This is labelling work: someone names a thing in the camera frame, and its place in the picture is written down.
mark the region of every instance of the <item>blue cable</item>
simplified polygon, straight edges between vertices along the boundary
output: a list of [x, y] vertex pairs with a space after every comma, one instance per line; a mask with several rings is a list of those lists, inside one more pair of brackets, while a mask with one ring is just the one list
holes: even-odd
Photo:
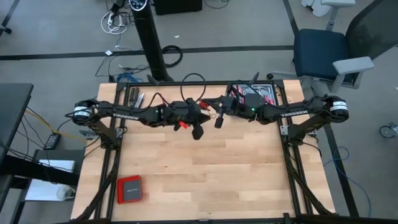
[[[345, 158], [336, 159], [336, 152], [337, 152], [338, 149], [344, 149], [344, 150], [347, 152], [347, 156], [346, 156]], [[371, 203], [371, 199], [370, 199], [368, 193], [366, 192], [366, 190], [365, 190], [362, 186], [360, 186], [359, 183], [357, 183], [357, 181], [355, 181], [355, 180], [349, 178], [346, 174], [344, 174], [343, 171], [341, 171], [341, 170], [338, 168], [337, 164], [336, 164], [336, 161], [344, 161], [344, 160], [347, 160], [348, 158], [349, 158], [349, 150], [348, 150], [346, 147], [344, 147], [344, 146], [339, 146], [339, 147], [337, 147], [337, 148], [333, 151], [333, 158], [332, 158], [331, 160], [329, 160], [328, 162], [326, 162], [323, 166], [326, 166], [326, 165], [328, 165], [330, 162], [333, 161], [333, 163], [335, 164], [335, 167], [336, 167], [337, 171], [338, 171], [341, 175], [345, 176], [345, 177], [346, 177], [348, 180], [350, 180], [352, 183], [354, 183], [355, 185], [357, 185], [357, 186], [365, 193], [366, 199], [368, 200], [368, 204], [369, 204], [368, 217], [370, 218], [370, 217], [372, 216], [372, 203]]]
[[124, 73], [118, 75], [118, 77], [116, 78], [116, 82], [120, 82], [123, 78], [127, 78], [127, 80], [129, 80], [133, 83], [139, 83], [139, 82], [144, 81], [141, 78], [134, 78], [132, 76], [132, 72], [124, 72]]

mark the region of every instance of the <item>yellow cable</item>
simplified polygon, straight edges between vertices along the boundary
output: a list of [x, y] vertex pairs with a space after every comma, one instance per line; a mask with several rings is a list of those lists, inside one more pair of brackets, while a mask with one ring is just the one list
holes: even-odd
[[81, 142], [87, 142], [86, 139], [79, 138], [79, 137], [73, 136], [73, 135], [71, 135], [71, 134], [63, 133], [63, 132], [60, 132], [60, 131], [57, 131], [57, 130], [53, 129], [53, 127], [51, 127], [51, 126], [50, 126], [47, 122], [45, 122], [41, 117], [39, 117], [39, 116], [37, 116], [36, 114], [30, 112], [29, 110], [26, 110], [26, 113], [29, 113], [30, 115], [32, 115], [32, 116], [34, 116], [35, 118], [37, 118], [40, 122], [42, 122], [46, 127], [48, 127], [48, 128], [49, 128], [52, 132], [54, 132], [54, 133], [60, 134], [60, 135], [63, 136], [63, 137], [72, 138], [72, 139], [77, 139], [77, 140], [79, 140], [79, 141], [81, 141]]

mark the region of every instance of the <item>white motor band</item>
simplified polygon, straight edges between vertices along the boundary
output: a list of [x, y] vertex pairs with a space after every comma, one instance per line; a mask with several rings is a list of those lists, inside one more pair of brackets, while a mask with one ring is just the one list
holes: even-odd
[[348, 111], [348, 108], [346, 106], [332, 106], [330, 108], [330, 111], [334, 111], [334, 110], [346, 110], [346, 111]]
[[333, 102], [333, 106], [347, 106], [347, 103], [343, 101], [337, 101]]
[[89, 117], [90, 114], [91, 114], [90, 111], [89, 110], [83, 111], [84, 109], [87, 109], [87, 107], [85, 107], [85, 106], [77, 106], [77, 107], [75, 107], [75, 109], [73, 111], [79, 111], [79, 112], [76, 112], [73, 115], [74, 116], [81, 115], [81, 116]]

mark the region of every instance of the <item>red clip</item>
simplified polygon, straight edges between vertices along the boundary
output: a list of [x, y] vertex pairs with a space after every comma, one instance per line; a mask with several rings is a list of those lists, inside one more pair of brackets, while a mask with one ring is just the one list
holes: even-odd
[[199, 103], [199, 106], [200, 106], [200, 109], [202, 109], [202, 110], [209, 110], [208, 109], [209, 105], [207, 103], [203, 102], [203, 101], [201, 101]]
[[183, 128], [185, 128], [185, 129], [187, 129], [188, 128], [188, 125], [187, 124], [185, 124], [184, 122], [182, 122], [182, 121], [180, 121], [180, 123], [179, 123], [180, 125], [181, 125], [181, 127], [183, 127]]

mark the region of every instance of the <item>black desk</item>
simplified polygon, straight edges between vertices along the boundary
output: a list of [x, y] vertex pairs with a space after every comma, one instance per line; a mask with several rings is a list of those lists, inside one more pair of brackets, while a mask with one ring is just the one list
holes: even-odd
[[[9, 147], [18, 125], [24, 115], [26, 106], [32, 93], [33, 85], [27, 83], [0, 84], [0, 143]], [[7, 149], [0, 146], [0, 164], [7, 154]], [[0, 175], [0, 211], [6, 200], [8, 190], [14, 176], [11, 174]]]
[[32, 84], [0, 84], [0, 211], [9, 189], [25, 189], [30, 179], [51, 179], [52, 182], [72, 186], [78, 183], [79, 175], [76, 173], [44, 167], [35, 162], [7, 155], [7, 147], [10, 147], [14, 139], [32, 90]]

